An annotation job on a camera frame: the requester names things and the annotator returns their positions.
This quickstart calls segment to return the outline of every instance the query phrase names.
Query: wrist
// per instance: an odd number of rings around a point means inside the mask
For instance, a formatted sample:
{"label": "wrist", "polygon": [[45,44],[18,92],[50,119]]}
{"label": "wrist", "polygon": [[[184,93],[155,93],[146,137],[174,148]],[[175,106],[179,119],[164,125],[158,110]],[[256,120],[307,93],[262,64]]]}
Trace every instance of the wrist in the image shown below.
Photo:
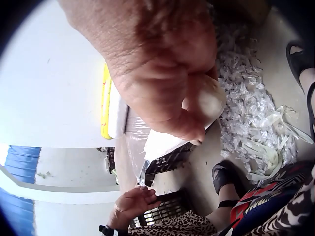
{"label": "wrist", "polygon": [[112,229],[128,230],[131,220],[122,216],[119,211],[113,210],[109,215],[107,226]]}

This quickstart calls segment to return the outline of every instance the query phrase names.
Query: sandal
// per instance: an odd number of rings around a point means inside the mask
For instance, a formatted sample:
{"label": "sandal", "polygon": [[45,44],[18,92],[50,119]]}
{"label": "sandal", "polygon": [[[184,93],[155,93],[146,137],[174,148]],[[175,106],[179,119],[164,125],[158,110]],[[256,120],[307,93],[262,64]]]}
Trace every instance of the sandal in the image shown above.
{"label": "sandal", "polygon": [[[299,47],[302,49],[302,51],[290,54],[292,47]],[[302,91],[305,93],[300,82],[300,74],[305,69],[314,68],[314,56],[305,52],[303,48],[304,48],[303,43],[299,41],[291,41],[288,43],[286,47],[286,56],[287,56],[289,67],[291,69],[291,72],[296,82],[299,84]],[[314,141],[315,139],[314,129],[313,129],[314,116],[313,116],[313,110],[312,110],[312,105],[311,105],[311,98],[312,98],[313,91],[314,91],[314,83],[310,86],[307,92],[307,97],[306,97],[306,104],[307,104],[307,110],[308,110],[309,121],[310,121],[310,131],[311,131],[310,133]]]}
{"label": "sandal", "polygon": [[[292,47],[299,47],[302,49],[302,51],[290,54]],[[314,57],[310,56],[306,51],[303,50],[303,48],[305,47],[303,46],[302,42],[291,41],[288,43],[285,50],[291,72],[302,90],[303,88],[300,82],[301,72],[305,69],[314,67]]]}
{"label": "sandal", "polygon": [[[235,165],[229,160],[223,160],[219,164],[216,164],[212,169],[213,185],[215,187],[215,192],[219,194],[220,189],[227,184],[234,184],[235,190],[241,199],[245,193],[246,189],[242,184],[239,174],[235,170]],[[219,203],[220,207],[234,207],[238,200],[227,200]]]}

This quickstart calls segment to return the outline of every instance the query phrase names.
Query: black plastic crate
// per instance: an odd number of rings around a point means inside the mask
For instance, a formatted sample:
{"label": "black plastic crate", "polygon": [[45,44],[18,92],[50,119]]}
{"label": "black plastic crate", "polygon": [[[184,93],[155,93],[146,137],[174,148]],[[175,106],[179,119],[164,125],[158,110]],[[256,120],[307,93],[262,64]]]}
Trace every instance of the black plastic crate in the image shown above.
{"label": "black plastic crate", "polygon": [[109,173],[112,174],[112,170],[115,169],[115,161],[114,161],[114,153],[115,153],[115,147],[108,147],[107,150],[107,163],[109,168]]}
{"label": "black plastic crate", "polygon": [[138,216],[137,219],[134,219],[135,224],[133,225],[137,226],[137,222],[140,226],[153,225],[193,210],[184,190],[158,196],[157,201],[162,201],[161,205]]}
{"label": "black plastic crate", "polygon": [[[169,154],[166,154],[156,160],[152,161],[145,172],[145,184],[146,186],[151,186],[154,180],[155,174],[175,170],[178,165],[186,160],[188,153],[191,151],[191,143],[186,143],[185,145],[175,149]],[[109,171],[112,173],[112,170],[115,169],[114,161],[115,147],[108,147],[108,166]]]}

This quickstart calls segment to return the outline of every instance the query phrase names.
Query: floor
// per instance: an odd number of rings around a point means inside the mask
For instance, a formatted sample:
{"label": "floor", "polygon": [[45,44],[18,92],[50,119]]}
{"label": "floor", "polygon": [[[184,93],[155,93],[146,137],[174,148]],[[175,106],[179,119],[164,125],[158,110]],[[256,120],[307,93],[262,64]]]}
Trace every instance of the floor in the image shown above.
{"label": "floor", "polygon": [[[263,83],[272,95],[276,107],[287,105],[299,112],[299,119],[290,123],[309,134],[309,121],[306,98],[296,83],[285,56],[287,43],[297,36],[291,27],[283,20],[276,9],[272,9],[263,26],[253,31],[258,40],[257,58],[264,70]],[[153,188],[157,195],[177,191],[184,187],[194,204],[198,214],[206,216],[218,206],[218,196],[212,185],[212,167],[223,158],[220,155],[221,130],[215,122],[207,133],[201,146],[189,156],[183,167],[174,171],[157,174]],[[314,145],[296,140],[298,160],[314,159]],[[240,160],[231,160],[245,171]]]}

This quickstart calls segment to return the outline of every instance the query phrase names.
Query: blue panel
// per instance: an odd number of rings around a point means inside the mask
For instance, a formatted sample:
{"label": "blue panel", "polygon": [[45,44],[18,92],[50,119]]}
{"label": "blue panel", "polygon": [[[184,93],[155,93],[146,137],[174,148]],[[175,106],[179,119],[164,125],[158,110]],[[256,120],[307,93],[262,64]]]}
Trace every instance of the blue panel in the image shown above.
{"label": "blue panel", "polygon": [[[10,146],[4,167],[19,181],[35,183],[35,173],[41,148]],[[34,201],[19,198],[0,189],[3,214],[17,235],[33,236]]]}

